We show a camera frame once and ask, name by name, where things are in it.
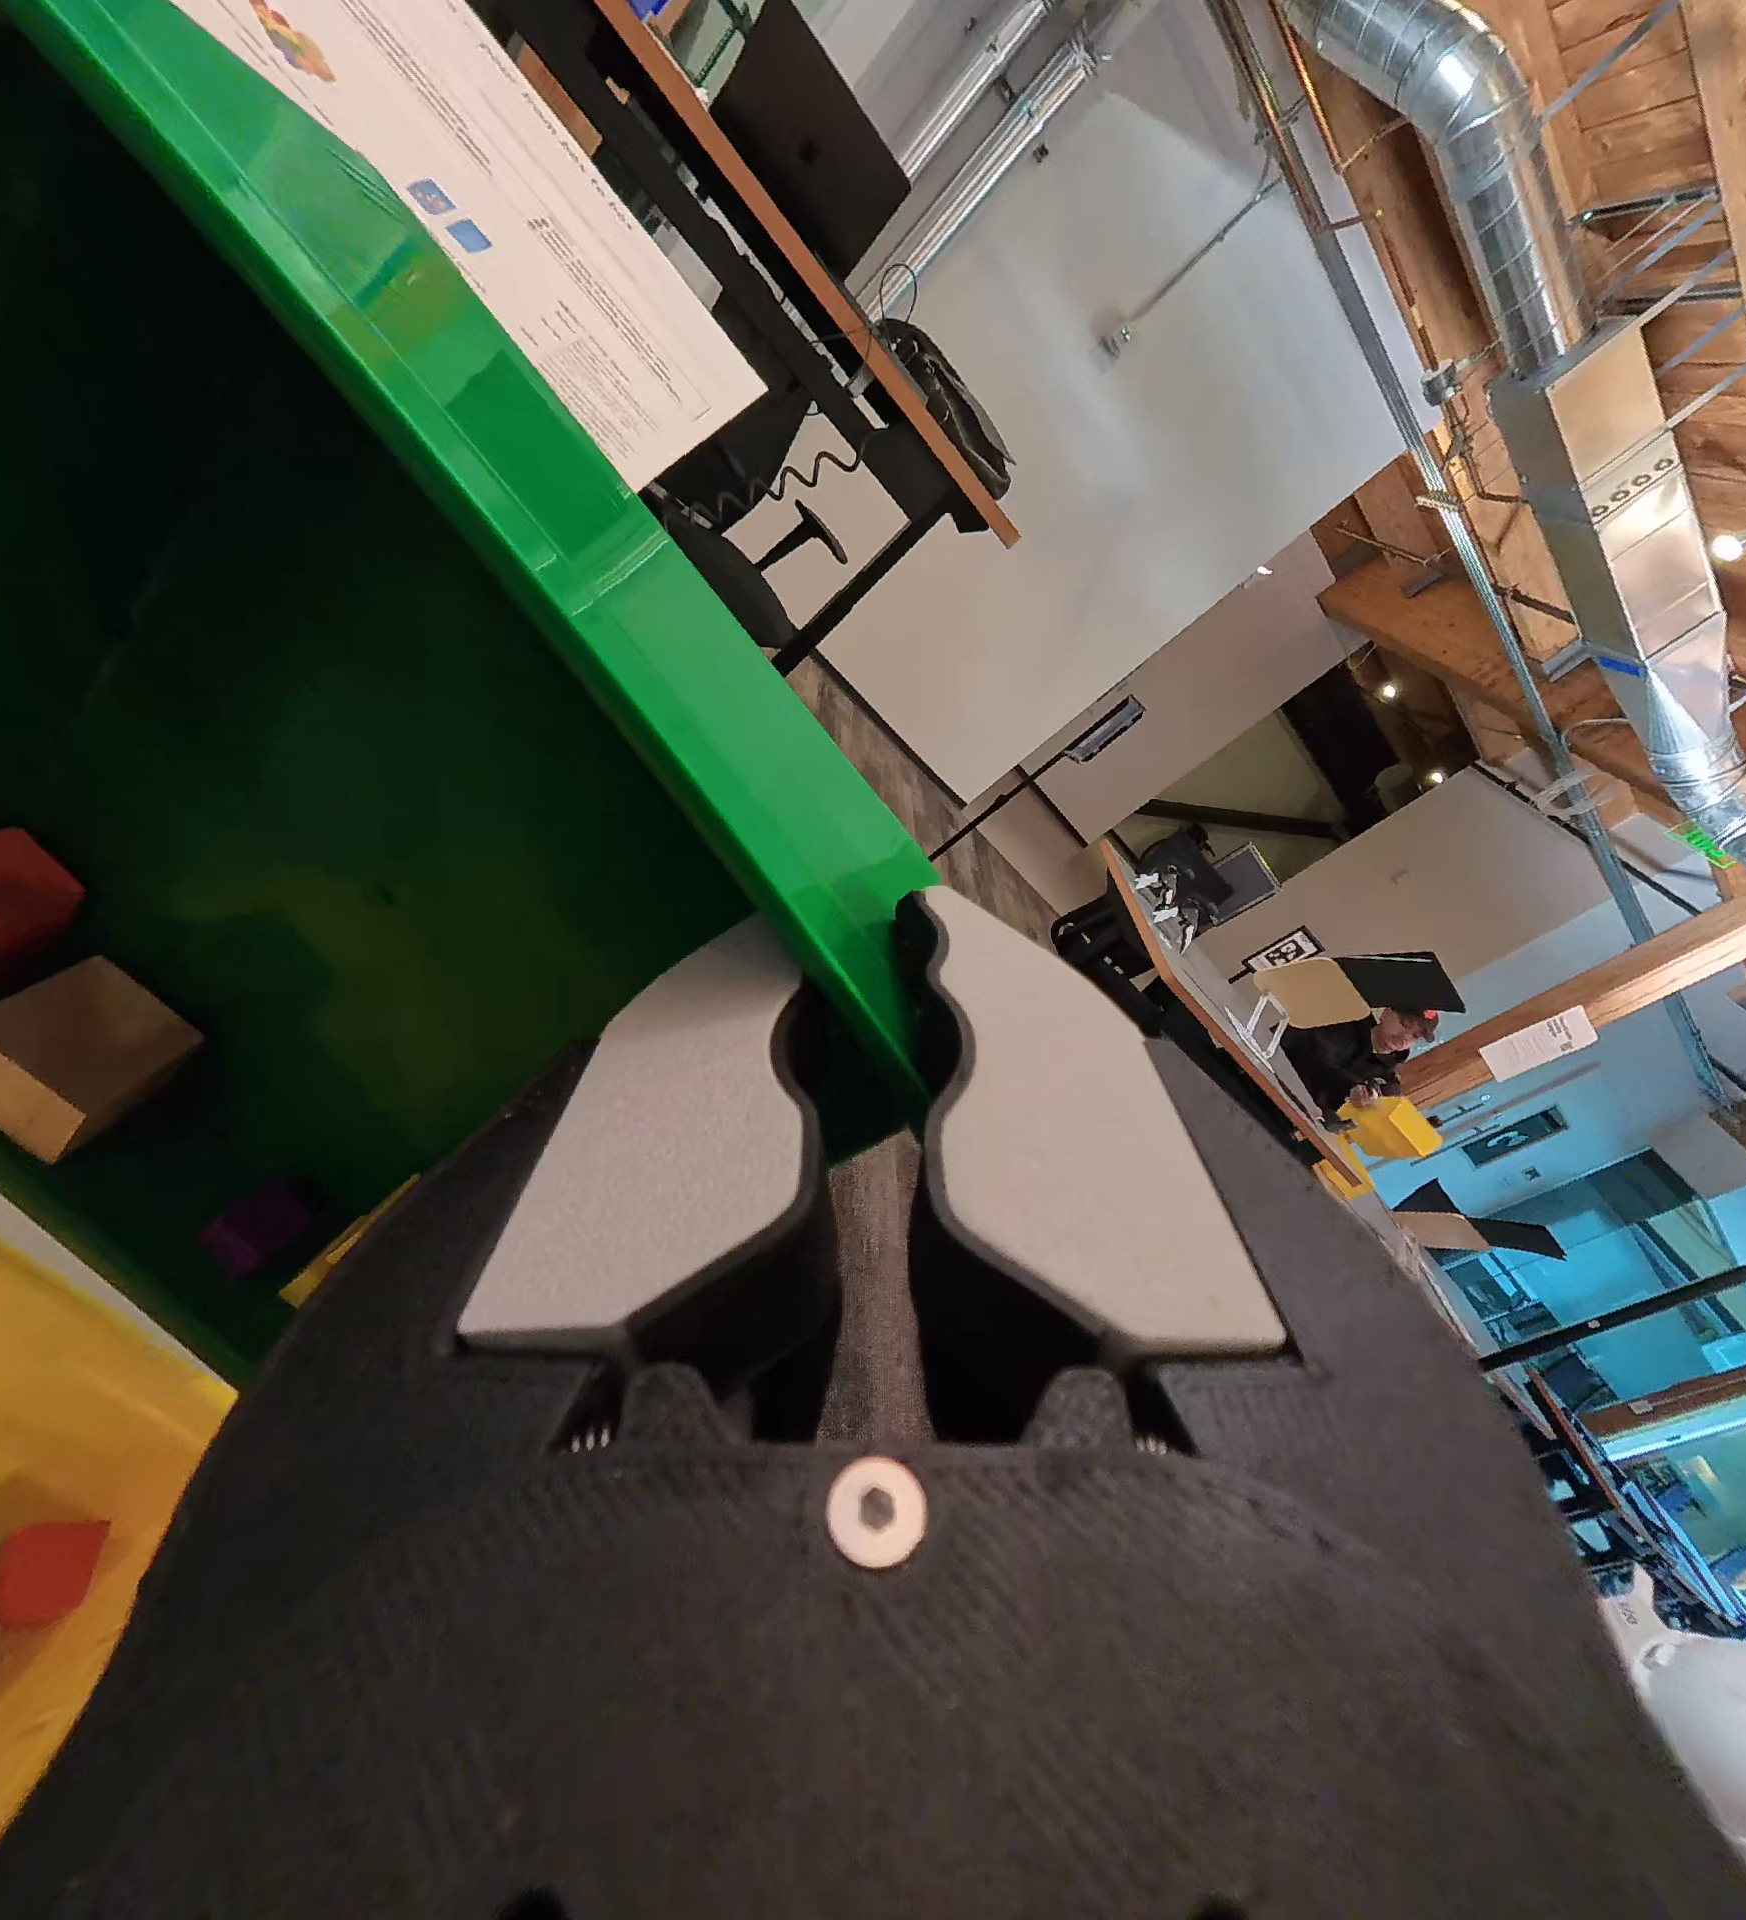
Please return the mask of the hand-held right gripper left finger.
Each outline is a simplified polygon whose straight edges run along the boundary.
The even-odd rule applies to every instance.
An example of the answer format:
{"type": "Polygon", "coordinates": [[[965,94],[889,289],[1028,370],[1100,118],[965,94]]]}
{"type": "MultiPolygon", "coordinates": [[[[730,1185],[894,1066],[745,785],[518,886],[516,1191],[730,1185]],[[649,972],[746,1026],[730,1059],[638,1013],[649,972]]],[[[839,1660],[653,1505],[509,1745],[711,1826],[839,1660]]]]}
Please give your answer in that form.
{"type": "Polygon", "coordinates": [[[770,924],[716,935],[608,1024],[460,1306],[460,1346],[679,1363],[736,1394],[837,1332],[807,979],[770,924]]]}

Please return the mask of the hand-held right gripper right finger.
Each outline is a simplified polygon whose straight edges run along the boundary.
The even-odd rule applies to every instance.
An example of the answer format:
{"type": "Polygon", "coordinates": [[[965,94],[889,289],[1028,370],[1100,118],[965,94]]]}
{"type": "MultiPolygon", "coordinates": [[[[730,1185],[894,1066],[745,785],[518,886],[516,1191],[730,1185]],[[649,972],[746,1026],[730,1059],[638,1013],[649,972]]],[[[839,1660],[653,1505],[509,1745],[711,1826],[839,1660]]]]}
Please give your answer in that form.
{"type": "Polygon", "coordinates": [[[1269,1362],[1290,1332],[1142,1029],[946,885],[904,899],[931,1105],[909,1295],[930,1405],[1035,1405],[1057,1376],[1269,1362]]]}

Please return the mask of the small yellow wooden cube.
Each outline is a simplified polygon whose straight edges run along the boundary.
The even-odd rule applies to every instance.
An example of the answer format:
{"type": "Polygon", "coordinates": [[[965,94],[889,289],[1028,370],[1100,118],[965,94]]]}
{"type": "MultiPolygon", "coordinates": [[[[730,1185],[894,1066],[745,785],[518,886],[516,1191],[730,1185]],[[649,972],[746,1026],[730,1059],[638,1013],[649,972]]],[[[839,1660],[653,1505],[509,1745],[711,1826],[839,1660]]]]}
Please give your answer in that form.
{"type": "Polygon", "coordinates": [[[362,1239],[421,1182],[418,1174],[410,1174],[400,1187],[393,1189],[375,1208],[359,1214],[347,1229],[342,1229],[331,1241],[290,1281],[280,1289],[278,1299],[290,1308],[301,1308],[325,1283],[325,1279],[342,1262],[347,1262],[353,1250],[360,1245],[362,1239]]]}

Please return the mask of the small purple wooden cube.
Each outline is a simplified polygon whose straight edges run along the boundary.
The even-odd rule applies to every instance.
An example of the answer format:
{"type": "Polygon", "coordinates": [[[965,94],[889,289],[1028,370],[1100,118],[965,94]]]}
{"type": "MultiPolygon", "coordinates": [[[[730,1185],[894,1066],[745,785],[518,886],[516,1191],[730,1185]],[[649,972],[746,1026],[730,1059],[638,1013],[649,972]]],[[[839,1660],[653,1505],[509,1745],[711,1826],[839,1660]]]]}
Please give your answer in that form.
{"type": "Polygon", "coordinates": [[[250,1281],[304,1245],[319,1214],[313,1185],[276,1179],[227,1203],[197,1231],[197,1242],[224,1277],[250,1281]]]}

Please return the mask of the green plastic box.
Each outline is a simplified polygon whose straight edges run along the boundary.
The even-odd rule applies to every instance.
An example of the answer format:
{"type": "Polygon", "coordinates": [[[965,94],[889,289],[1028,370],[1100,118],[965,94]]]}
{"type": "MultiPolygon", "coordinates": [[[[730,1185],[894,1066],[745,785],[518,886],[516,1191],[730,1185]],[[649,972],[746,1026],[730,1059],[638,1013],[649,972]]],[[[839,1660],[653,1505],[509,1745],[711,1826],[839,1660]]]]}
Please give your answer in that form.
{"type": "Polygon", "coordinates": [[[177,4],[0,4],[0,828],[205,1036],[0,1191],[225,1380],[197,1231],[442,1163],[752,914],[834,1159],[926,1116],[934,872],[417,214],[177,4]]]}

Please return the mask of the yellow plastic box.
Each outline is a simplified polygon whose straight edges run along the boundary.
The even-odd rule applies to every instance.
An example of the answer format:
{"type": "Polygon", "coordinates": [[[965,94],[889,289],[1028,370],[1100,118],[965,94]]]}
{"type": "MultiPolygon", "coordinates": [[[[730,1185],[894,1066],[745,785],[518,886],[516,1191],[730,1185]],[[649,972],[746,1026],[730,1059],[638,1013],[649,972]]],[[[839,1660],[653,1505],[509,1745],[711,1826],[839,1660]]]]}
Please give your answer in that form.
{"type": "Polygon", "coordinates": [[[2,1634],[0,1831],[104,1670],[234,1391],[0,1242],[0,1544],[109,1523],[89,1599],[2,1634]]]}

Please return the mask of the long wooden desk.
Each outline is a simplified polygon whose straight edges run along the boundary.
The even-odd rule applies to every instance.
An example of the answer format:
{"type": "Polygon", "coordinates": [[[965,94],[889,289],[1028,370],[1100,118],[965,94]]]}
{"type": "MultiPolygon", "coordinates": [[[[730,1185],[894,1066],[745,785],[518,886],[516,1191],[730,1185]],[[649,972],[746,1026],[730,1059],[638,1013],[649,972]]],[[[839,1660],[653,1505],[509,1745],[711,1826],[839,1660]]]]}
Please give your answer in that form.
{"type": "Polygon", "coordinates": [[[1191,935],[1168,933],[1166,909],[1133,861],[1110,837],[1096,840],[1114,899],[1130,919],[1136,943],[1173,1002],[1197,1021],[1206,1039],[1280,1112],[1282,1134],[1307,1144],[1315,1155],[1315,1181],[1370,1222],[1387,1216],[1355,1143],[1325,1124],[1321,1107],[1282,1051],[1291,1027],[1291,1008],[1253,974],[1230,982],[1191,935]]]}

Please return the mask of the yellow container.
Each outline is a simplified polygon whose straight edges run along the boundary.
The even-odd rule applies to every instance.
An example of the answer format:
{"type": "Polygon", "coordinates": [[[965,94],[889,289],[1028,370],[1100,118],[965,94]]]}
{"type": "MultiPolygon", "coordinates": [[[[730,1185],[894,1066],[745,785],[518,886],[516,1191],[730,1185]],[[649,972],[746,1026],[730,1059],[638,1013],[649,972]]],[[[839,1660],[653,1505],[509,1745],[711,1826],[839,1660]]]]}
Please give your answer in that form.
{"type": "Polygon", "coordinates": [[[1372,1161],[1424,1161],[1444,1144],[1431,1117],[1401,1094],[1357,1092],[1338,1116],[1345,1139],[1372,1161]]]}

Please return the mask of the white paper sign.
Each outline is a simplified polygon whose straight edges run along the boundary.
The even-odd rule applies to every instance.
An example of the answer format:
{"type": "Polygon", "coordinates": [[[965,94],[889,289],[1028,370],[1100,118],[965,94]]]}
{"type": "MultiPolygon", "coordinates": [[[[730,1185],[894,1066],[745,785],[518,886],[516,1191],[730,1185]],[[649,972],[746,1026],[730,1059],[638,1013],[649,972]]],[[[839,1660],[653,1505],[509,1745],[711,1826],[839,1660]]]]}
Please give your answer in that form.
{"type": "Polygon", "coordinates": [[[1479,1046],[1485,1071],[1494,1084],[1550,1066],[1595,1046],[1599,1032],[1585,1005],[1571,1005],[1519,1032],[1479,1046]]]}

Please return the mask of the black office chair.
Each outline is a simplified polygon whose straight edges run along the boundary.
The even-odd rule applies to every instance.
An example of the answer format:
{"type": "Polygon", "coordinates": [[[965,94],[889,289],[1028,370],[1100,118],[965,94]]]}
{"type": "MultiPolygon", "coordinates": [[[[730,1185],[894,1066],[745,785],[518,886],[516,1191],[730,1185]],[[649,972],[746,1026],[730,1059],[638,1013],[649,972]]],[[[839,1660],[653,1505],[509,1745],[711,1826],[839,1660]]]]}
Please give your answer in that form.
{"type": "Polygon", "coordinates": [[[797,508],[798,523],[791,533],[770,545],[762,559],[754,562],[724,533],[703,524],[683,502],[667,492],[649,489],[644,497],[699,575],[716,592],[716,597],[732,611],[757,645],[769,653],[791,645],[797,629],[778,596],[767,584],[764,572],[815,540],[839,566],[847,564],[845,545],[805,504],[797,508]]]}

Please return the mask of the black bag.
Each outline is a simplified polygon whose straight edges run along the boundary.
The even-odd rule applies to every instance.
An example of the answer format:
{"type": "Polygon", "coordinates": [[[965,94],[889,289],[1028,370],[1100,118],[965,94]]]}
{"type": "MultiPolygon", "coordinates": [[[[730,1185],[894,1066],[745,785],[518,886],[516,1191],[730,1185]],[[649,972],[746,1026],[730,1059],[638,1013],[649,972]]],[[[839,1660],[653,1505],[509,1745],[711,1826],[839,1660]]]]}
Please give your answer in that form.
{"type": "Polygon", "coordinates": [[[914,381],[928,413],[965,457],[986,492],[1001,499],[1011,485],[1011,453],[951,359],[919,326],[900,317],[883,317],[875,333],[914,381]]]}

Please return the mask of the white printed paper sheet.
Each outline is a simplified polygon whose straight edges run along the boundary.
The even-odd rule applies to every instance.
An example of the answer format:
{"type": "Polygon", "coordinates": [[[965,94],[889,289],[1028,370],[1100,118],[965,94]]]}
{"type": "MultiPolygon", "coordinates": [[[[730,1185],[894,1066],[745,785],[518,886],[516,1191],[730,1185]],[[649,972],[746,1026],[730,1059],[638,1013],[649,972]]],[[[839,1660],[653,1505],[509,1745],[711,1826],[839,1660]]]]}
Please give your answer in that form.
{"type": "Polygon", "coordinates": [[[473,6],[177,8],[421,217],[632,490],[764,396],[473,6]]]}

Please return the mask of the black computer monitor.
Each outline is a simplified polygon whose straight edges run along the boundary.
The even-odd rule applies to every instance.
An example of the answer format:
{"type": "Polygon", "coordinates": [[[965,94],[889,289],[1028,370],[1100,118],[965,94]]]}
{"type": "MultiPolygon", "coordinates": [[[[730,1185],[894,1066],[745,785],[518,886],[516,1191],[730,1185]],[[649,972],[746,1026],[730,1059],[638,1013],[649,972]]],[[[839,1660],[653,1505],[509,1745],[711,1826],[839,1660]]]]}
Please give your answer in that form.
{"type": "Polygon", "coordinates": [[[912,181],[794,2],[764,2],[713,101],[801,241],[848,280],[912,181]]]}

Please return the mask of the wooden-top desk with black frame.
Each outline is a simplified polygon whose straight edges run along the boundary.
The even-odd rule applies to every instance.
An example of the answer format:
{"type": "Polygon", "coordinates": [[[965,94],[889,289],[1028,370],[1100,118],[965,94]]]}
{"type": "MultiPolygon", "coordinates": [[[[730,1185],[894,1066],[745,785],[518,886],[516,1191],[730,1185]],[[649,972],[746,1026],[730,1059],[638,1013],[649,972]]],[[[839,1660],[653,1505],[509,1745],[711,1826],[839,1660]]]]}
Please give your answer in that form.
{"type": "Polygon", "coordinates": [[[630,190],[635,211],[658,217],[713,275],[713,320],[764,382],[764,396],[641,494],[667,492],[754,562],[791,533],[801,504],[813,510],[827,469],[868,475],[902,513],[875,557],[794,622],[791,645],[761,648],[781,676],[813,660],[937,526],[1016,542],[1000,499],[928,413],[878,338],[878,320],[802,244],[633,4],[482,4],[482,13],[518,36],[598,134],[609,186],[630,190]]]}

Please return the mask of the silver ventilation duct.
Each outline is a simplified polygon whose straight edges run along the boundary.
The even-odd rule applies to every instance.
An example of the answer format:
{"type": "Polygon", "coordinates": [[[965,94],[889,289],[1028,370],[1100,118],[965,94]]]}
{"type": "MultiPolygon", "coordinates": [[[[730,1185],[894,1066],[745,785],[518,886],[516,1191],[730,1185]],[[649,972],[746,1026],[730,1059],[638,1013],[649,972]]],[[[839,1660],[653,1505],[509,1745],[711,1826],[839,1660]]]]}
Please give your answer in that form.
{"type": "Polygon", "coordinates": [[[1746,868],[1728,616],[1643,320],[1603,320],[1532,91],[1447,2],[1280,6],[1321,60],[1426,143],[1507,370],[1488,406],[1577,631],[1669,803],[1746,868]]]}

